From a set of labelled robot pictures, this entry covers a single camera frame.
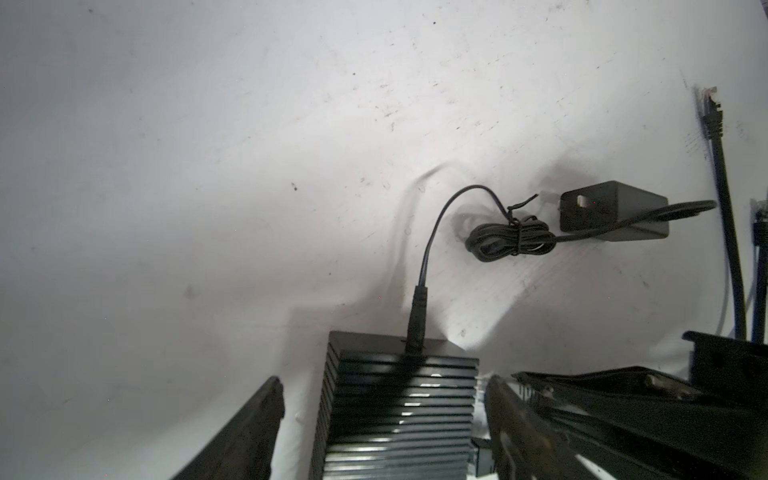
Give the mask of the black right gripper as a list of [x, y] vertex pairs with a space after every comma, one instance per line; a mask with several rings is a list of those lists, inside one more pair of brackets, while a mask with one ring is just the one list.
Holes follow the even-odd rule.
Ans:
[[767, 346], [687, 331], [690, 381], [644, 367], [520, 372], [534, 412], [617, 479], [764, 479]]

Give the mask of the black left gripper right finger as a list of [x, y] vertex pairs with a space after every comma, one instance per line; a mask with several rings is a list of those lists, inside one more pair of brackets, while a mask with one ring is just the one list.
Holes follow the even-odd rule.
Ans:
[[593, 479], [568, 444], [498, 376], [484, 391], [492, 457], [500, 479]]

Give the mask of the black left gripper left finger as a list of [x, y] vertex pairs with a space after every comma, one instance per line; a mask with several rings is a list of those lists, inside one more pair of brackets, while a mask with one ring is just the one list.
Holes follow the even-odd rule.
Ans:
[[271, 376], [174, 479], [268, 479], [284, 415], [283, 384]]

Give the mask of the black network switch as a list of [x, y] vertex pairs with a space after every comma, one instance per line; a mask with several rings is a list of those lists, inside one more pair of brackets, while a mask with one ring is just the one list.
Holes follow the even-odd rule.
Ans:
[[309, 476], [463, 479], [479, 361], [447, 340], [416, 355], [401, 337], [328, 337]]

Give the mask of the black power adapter with cable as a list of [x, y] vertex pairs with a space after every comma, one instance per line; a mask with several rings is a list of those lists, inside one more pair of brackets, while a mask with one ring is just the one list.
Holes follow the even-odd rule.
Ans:
[[536, 195], [505, 206], [489, 187], [480, 184], [466, 186], [446, 201], [424, 248], [406, 331], [405, 352], [408, 354], [420, 354], [425, 348], [429, 258], [440, 224], [449, 207], [461, 195], [473, 190], [487, 193], [505, 219], [503, 223], [478, 225], [465, 240], [465, 249], [482, 263], [521, 255], [544, 256], [559, 244], [584, 240], [625, 242], [665, 239], [669, 236], [671, 222], [692, 218], [718, 207], [714, 200], [671, 204], [663, 196], [618, 181], [606, 181], [561, 195], [559, 224], [563, 233], [556, 235], [546, 222], [534, 215], [523, 218], [514, 215], [515, 211], [535, 200]]

